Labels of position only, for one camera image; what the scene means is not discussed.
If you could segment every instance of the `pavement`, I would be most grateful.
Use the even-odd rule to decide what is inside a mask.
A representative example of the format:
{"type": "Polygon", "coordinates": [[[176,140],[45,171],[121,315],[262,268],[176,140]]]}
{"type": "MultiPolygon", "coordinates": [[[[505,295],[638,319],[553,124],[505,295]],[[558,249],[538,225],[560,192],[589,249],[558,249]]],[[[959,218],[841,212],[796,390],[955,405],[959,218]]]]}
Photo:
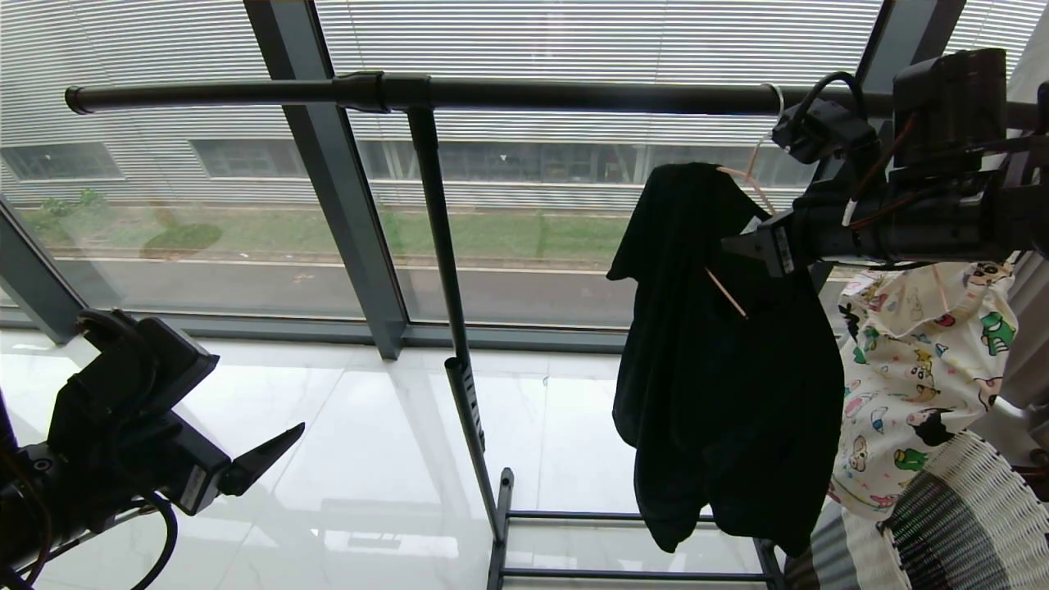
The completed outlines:
{"type": "MultiPolygon", "coordinates": [[[[338,265],[59,259],[59,269],[91,305],[233,315],[361,318],[346,271],[338,265]]],[[[467,321],[592,328],[629,324],[634,281],[603,273],[459,269],[467,321]]],[[[436,269],[398,269],[416,321],[447,318],[436,269]]],[[[844,282],[820,294],[835,332],[844,328],[835,301],[844,282]]]]}

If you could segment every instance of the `black t-shirt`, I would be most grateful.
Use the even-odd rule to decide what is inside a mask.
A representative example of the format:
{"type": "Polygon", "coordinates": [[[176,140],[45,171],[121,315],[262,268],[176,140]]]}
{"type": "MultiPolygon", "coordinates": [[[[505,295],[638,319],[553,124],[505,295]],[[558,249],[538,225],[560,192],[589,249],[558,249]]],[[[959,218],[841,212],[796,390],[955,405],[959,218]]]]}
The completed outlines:
{"type": "Polygon", "coordinates": [[[607,275],[638,281],[613,418],[637,448],[638,506],[664,551],[710,504],[724,532],[796,555],[837,450],[841,362],[807,270],[771,278],[722,251],[768,214],[715,168],[657,168],[630,217],[607,275]]]}

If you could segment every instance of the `floor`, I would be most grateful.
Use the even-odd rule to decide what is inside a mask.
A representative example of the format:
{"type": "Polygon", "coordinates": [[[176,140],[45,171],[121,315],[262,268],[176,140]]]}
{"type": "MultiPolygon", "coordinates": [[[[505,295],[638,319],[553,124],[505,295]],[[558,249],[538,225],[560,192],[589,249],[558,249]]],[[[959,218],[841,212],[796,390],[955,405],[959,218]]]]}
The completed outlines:
{"type": "MultiPolygon", "coordinates": [[[[442,365],[447,351],[385,362],[369,347],[201,343],[221,361],[179,405],[183,418],[233,456],[300,421],[306,431],[243,497],[179,514],[175,554],[151,588],[485,587],[491,533],[442,365]]],[[[56,349],[38,333],[0,334],[0,386],[21,444],[44,438],[55,393],[92,355],[83,341],[56,349]]],[[[514,508],[637,510],[633,449],[609,416],[618,358],[475,352],[473,363],[488,469],[494,480],[513,468],[514,508]]],[[[48,564],[37,589],[129,588],[162,541],[158,517],[133,520],[48,564]]],[[[700,528],[669,555],[637,525],[516,523],[507,565],[761,571],[750,540],[700,528]]]]}

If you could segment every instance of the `black metal clothes rack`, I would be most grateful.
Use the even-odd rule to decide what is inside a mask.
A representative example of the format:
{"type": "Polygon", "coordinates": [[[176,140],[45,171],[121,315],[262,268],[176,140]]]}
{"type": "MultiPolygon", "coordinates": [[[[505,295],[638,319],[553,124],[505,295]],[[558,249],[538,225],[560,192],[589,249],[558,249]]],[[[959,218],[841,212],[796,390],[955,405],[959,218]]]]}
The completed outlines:
{"type": "MultiPolygon", "coordinates": [[[[784,88],[788,104],[799,102],[808,88],[784,88]]],[[[852,96],[828,88],[826,98],[852,106],[852,96]]],[[[764,582],[770,589],[787,588],[771,543],[754,540],[761,573],[660,572],[621,570],[576,570],[507,567],[507,541],[511,521],[556,523],[594,521],[623,523],[641,521],[639,514],[611,512],[560,512],[513,510],[511,499],[514,473],[502,469],[498,494],[492,491],[485,464],[485,431],[477,407],[476,385],[470,363],[463,299],[445,201],[438,159],[437,129],[433,111],[442,109],[575,110],[603,112],[775,114],[776,96],[758,86],[651,85],[518,80],[431,78],[419,75],[389,75],[362,71],[322,81],[218,82],[156,84],[115,88],[71,87],[66,103],[76,112],[106,109],[178,105],[312,104],[336,103],[344,108],[384,113],[404,111],[408,115],[430,230],[437,257],[437,270],[448,307],[454,356],[445,362],[448,381],[463,426],[474,475],[480,487],[485,512],[493,542],[488,572],[488,590],[498,590],[508,577],[587,578],[630,581],[764,582]]],[[[872,118],[892,117],[892,97],[868,94],[872,118]]],[[[1031,128],[1037,120],[1035,105],[1010,104],[1008,123],[1014,128],[1031,128]]],[[[711,523],[711,518],[701,518],[711,523]]]]}

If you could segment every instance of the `rack bottom bar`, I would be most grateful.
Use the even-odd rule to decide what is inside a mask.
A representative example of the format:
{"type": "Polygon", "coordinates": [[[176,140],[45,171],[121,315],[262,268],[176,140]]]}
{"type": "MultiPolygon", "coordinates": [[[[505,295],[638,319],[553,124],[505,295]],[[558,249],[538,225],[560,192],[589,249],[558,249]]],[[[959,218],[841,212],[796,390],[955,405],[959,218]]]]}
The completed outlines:
{"type": "Polygon", "coordinates": [[[558,577],[576,580],[663,580],[677,582],[771,582],[765,573],[700,571],[623,571],[603,569],[505,568],[504,577],[558,577]]]}
{"type": "MultiPolygon", "coordinates": [[[[631,514],[629,512],[559,512],[556,510],[511,510],[510,518],[550,521],[644,521],[641,514],[631,514]]],[[[700,522],[712,523],[714,522],[714,518],[701,514],[700,522]]]]}

